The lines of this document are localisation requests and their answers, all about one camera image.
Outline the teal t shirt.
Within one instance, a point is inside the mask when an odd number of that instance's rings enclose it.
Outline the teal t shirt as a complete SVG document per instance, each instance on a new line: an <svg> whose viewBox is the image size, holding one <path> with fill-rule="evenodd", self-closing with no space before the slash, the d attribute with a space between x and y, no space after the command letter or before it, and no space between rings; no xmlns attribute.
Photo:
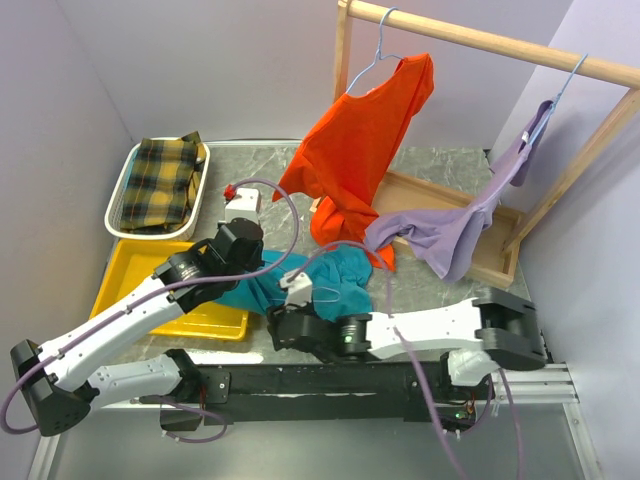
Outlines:
<svg viewBox="0 0 640 480"><path fill-rule="evenodd" d="M235 289L226 292L216 302L264 315L269 307L281 305L273 305L269 301L281 290L278 285L281 277L301 267L306 260L306 256L292 253L269 273L241 280ZM371 297L366 290L373 267L362 250L338 246L316 258L304 272L310 277L313 287L329 287L340 292L340 299L336 303L313 303L321 318L334 321L342 316L373 310Z"/></svg>

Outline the blue wire hanger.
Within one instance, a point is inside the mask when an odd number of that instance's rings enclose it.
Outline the blue wire hanger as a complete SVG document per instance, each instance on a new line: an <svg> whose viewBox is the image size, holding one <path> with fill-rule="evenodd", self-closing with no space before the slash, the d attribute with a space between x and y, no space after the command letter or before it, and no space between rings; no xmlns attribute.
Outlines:
<svg viewBox="0 0 640 480"><path fill-rule="evenodd" d="M276 295L271 296L271 304L287 304L302 306L311 303L336 303L340 299L340 292L329 287L303 287L281 289Z"/></svg>

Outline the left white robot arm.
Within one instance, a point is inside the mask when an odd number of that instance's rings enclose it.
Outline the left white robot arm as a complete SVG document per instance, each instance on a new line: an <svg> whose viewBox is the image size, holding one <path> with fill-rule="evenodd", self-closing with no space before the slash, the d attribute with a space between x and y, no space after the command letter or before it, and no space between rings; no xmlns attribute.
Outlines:
<svg viewBox="0 0 640 480"><path fill-rule="evenodd" d="M155 328L233 290L262 266L263 231L235 218L216 235L171 255L111 307L43 344L23 340L10 352L19 389L44 437L59 435L104 406L136 397L200 400L204 381L182 349L108 365Z"/></svg>

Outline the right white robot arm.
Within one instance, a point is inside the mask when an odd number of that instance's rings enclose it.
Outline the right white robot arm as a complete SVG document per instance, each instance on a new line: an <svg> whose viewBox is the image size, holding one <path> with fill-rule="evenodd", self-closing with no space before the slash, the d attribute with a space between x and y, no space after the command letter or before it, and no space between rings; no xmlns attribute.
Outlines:
<svg viewBox="0 0 640 480"><path fill-rule="evenodd" d="M312 305L267 310L274 349L310 353L323 363L389 360L405 351L446 350L439 390L457 399L502 368L536 371L547 355L532 302L488 287L480 296L428 310L370 312L325 320Z"/></svg>

